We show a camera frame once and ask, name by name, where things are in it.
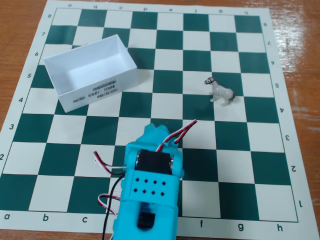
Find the red and white wire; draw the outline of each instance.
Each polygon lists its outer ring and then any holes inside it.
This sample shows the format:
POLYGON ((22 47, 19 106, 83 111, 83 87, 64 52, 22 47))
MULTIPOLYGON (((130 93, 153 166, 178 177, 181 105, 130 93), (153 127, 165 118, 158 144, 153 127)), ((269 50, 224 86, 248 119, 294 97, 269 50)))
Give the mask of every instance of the red and white wire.
POLYGON ((177 136, 178 134, 180 134, 180 136, 174 141, 175 144, 177 144, 185 135, 186 133, 189 131, 189 129, 195 125, 198 121, 196 119, 194 119, 192 122, 190 122, 189 124, 185 125, 184 127, 180 128, 179 130, 171 133, 170 135, 168 135, 163 141, 162 143, 157 147, 156 152, 160 152, 162 150, 162 148, 164 147, 165 143, 167 143, 170 139, 172 139, 173 137, 177 136))
MULTIPOLYGON (((108 209, 109 206, 107 204, 105 204, 104 202, 101 201, 101 197, 106 197, 106 198, 110 198, 110 195, 109 194, 105 194, 105 193, 102 193, 98 196, 98 203, 104 207, 105 209, 108 209)), ((117 199, 117 200, 120 200, 120 197, 119 196, 112 196, 113 199, 117 199)), ((114 209, 112 209, 110 207, 110 212, 114 214, 114 217, 117 218, 117 214, 116 214, 116 211, 114 209)))
POLYGON ((114 172, 111 172, 110 169, 126 169, 127 167, 126 166, 111 166, 109 164, 106 164, 99 156, 99 154, 94 151, 93 152, 94 154, 94 162, 95 163, 98 163, 99 166, 101 168, 103 168, 104 170, 106 170, 109 174, 123 174, 123 172, 119 172, 119 173, 114 173, 114 172))

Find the horse figurine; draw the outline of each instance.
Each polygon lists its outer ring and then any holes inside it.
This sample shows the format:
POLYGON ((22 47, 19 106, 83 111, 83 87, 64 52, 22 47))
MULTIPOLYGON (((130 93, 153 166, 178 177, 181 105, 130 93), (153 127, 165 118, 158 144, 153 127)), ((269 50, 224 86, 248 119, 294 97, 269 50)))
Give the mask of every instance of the horse figurine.
POLYGON ((221 86, 217 79, 215 79, 214 77, 209 77, 204 81, 204 84, 212 85, 213 92, 209 93, 210 95, 213 95, 213 98, 210 99, 210 102, 212 103, 217 100, 219 96, 221 96, 224 98, 224 103, 221 104, 221 106, 224 107, 233 102, 236 97, 236 94, 230 88, 221 86))

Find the white square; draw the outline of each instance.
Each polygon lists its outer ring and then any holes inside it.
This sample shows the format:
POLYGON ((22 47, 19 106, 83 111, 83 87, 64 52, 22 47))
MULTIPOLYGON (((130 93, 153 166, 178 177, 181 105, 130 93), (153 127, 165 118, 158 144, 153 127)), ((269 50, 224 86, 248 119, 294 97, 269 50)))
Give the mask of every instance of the white square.
MULTIPOLYGON (((192 120, 182 121, 184 126, 190 122, 192 120)), ((215 122, 198 120, 183 137, 182 146, 186 149, 217 149, 215 122)))
POLYGON ((72 45, 68 45, 68 44, 45 44, 42 51, 39 65, 45 65, 44 58, 69 51, 71 50, 71 48, 72 48, 72 45))
POLYGON ((210 51, 208 31, 183 31, 183 50, 210 51))
POLYGON ((73 176, 38 175, 29 211, 66 212, 73 182, 73 176))
MULTIPOLYGON (((114 186, 114 184, 116 183, 116 181, 118 180, 117 177, 111 177, 110 178, 110 184, 109 184, 109 191, 108 194, 110 194, 112 187, 114 186)), ((114 196, 121 196, 122 193, 122 188, 121 188, 121 182, 123 181, 123 179, 115 186, 114 189, 114 196)), ((120 208, 120 201, 112 199, 112 209, 115 210, 116 213, 119 213, 119 208, 120 208)))
POLYGON ((153 93, 152 119, 182 119, 183 95, 175 93, 153 93))
POLYGON ((37 175, 45 148, 40 142, 13 142, 3 173, 37 175))
POLYGON ((155 49, 157 30, 130 29, 129 48, 155 49))
POLYGON ((87 116, 54 115, 47 143, 81 144, 87 116))
POLYGON ((212 51, 211 69, 217 73, 241 73, 239 53, 234 51, 212 51))
POLYGON ((55 114, 58 97, 54 89, 30 88, 23 113, 24 114, 55 114))
POLYGON ((297 222, 291 186, 256 184, 255 192, 260 220, 297 222))
POLYGON ((184 30, 184 15, 180 13, 158 13, 158 30, 184 30))
POLYGON ((205 80, 212 77, 211 71, 183 71, 183 94, 208 95, 212 86, 205 80))
POLYGON ((250 149, 253 152, 284 153, 278 123, 248 122, 250 149))
POLYGON ((223 183, 255 184, 250 151, 216 151, 218 179, 223 183))
POLYGON ((234 16, 209 15, 210 32, 235 33, 236 21, 234 16))
POLYGON ((95 162, 94 151, 97 151, 100 158, 106 164, 113 164, 115 146, 82 144, 76 164, 75 176, 94 178, 110 177, 110 174, 95 162))
POLYGON ((131 28, 132 11, 112 11, 106 12, 104 26, 106 28, 129 29, 131 28))
POLYGON ((52 25, 78 26, 81 9, 57 8, 52 25))
POLYGON ((150 118, 119 117, 115 145, 126 146, 136 141, 144 134, 145 126, 148 124, 150 118))
POLYGON ((274 97, 270 74, 241 73, 241 78, 245 97, 274 97))
POLYGON ((238 33, 236 34, 238 52, 265 53, 265 41, 262 33, 238 33))
POLYGON ((154 69, 182 71, 184 65, 183 58, 183 50, 156 49, 154 69))
POLYGON ((138 69, 139 84, 124 92, 152 93, 154 88, 154 70, 138 69))
POLYGON ((102 39, 103 27, 78 26, 76 28, 73 45, 82 46, 102 39))
POLYGON ((236 96, 229 105, 222 106, 225 103, 223 97, 219 97, 213 103, 214 120, 222 122, 246 122, 246 106, 243 96, 236 96))
POLYGON ((119 117, 122 92, 89 104, 88 116, 119 117))
POLYGON ((182 216, 220 218, 219 183, 182 181, 182 216))

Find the green square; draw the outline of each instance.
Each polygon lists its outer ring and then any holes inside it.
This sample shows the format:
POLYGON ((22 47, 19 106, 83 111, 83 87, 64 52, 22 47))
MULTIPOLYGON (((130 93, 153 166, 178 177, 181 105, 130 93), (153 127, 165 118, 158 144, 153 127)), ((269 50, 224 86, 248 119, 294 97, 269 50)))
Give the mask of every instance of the green square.
POLYGON ((214 121, 214 105, 210 95, 183 94, 183 119, 214 121))
POLYGON ((237 33, 262 33, 259 16, 234 16, 237 33))
POLYGON ((239 52, 241 73, 268 74, 270 73, 266 53, 239 52))
POLYGON ((184 31, 209 31, 209 17, 207 14, 183 14, 184 31))
POLYGON ((246 122, 215 121, 217 150, 250 151, 246 122))
POLYGON ((276 101, 273 97, 244 97, 248 123, 278 124, 276 101))
POLYGON ((177 200, 178 217, 182 217, 182 184, 183 184, 183 182, 180 180, 179 181, 178 200, 177 200))
POLYGON ((40 88, 40 89, 53 89, 54 86, 51 83, 49 74, 44 65, 38 65, 36 68, 31 88, 40 88))
POLYGON ((158 30, 156 32, 157 49, 183 49, 183 31, 158 30))
POLYGON ((285 153, 251 152, 256 184, 291 185, 285 153))
POLYGON ((60 103, 60 100, 58 100, 58 103, 56 105, 56 108, 55 108, 55 113, 56 115, 78 115, 78 116, 86 116, 87 115, 87 112, 88 112, 88 107, 89 105, 85 105, 85 106, 82 106, 80 108, 77 108, 76 110, 72 110, 72 111, 69 111, 69 112, 65 112, 65 110, 63 109, 61 103, 60 103))
POLYGON ((54 115, 26 114, 20 117, 14 142, 46 143, 54 115))
POLYGON ((211 51, 237 52, 237 35, 232 32, 210 32, 211 51))
MULTIPOLYGON (((126 146, 114 146, 112 166, 122 167, 125 162, 125 153, 126 153, 126 146)), ((118 178, 119 175, 112 174, 111 177, 118 178)))
POLYGON ((183 148, 183 180, 218 182, 217 151, 183 148))
POLYGON ((103 29, 102 39, 111 37, 116 34, 119 35, 119 38, 123 42, 123 45, 127 48, 129 43, 130 29, 105 27, 103 29))
POLYGON ((154 70, 154 93, 182 94, 183 71, 154 70))
POLYGON ((123 92, 120 117, 151 118, 152 93, 123 92))
POLYGON ((254 184, 219 182, 221 219, 259 221, 254 184))
POLYGON ((82 9, 78 26, 82 27, 104 27, 107 10, 82 9))
POLYGON ((109 184, 110 178, 106 177, 75 176, 67 212, 105 214, 106 209, 100 206, 97 198, 100 194, 108 193, 109 184))
POLYGON ((157 29, 158 13, 134 11, 132 14, 132 29, 157 29))
POLYGON ((154 69, 155 68, 155 49, 146 48, 128 48, 134 63, 138 69, 154 69))
MULTIPOLYGON (((165 125, 168 131, 172 134, 175 131, 182 128, 182 119, 158 119, 158 118, 151 118, 151 123, 154 124, 156 127, 160 125, 165 125)), ((178 143, 178 148, 182 148, 183 139, 181 139, 178 143)))
POLYGON ((244 95, 241 73, 213 72, 212 77, 215 77, 221 86, 232 89, 236 96, 244 95))
POLYGON ((209 51, 183 51, 183 71, 211 72, 209 51))
POLYGON ((51 144, 45 145, 39 175, 74 176, 80 145, 51 144))
POLYGON ((2 174, 0 210, 28 211, 36 180, 36 175, 2 174))
POLYGON ((76 35, 76 26, 55 26, 50 27, 46 44, 70 44, 74 42, 76 35))
POLYGON ((87 116, 81 144, 115 145, 118 117, 87 116))

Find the open box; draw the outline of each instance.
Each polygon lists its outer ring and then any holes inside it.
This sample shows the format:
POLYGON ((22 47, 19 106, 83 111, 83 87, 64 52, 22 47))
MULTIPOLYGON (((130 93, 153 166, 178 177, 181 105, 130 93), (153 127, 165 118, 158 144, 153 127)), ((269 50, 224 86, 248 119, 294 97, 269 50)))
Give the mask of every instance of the open box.
POLYGON ((137 65, 118 35, 43 60, 66 113, 139 83, 137 65))

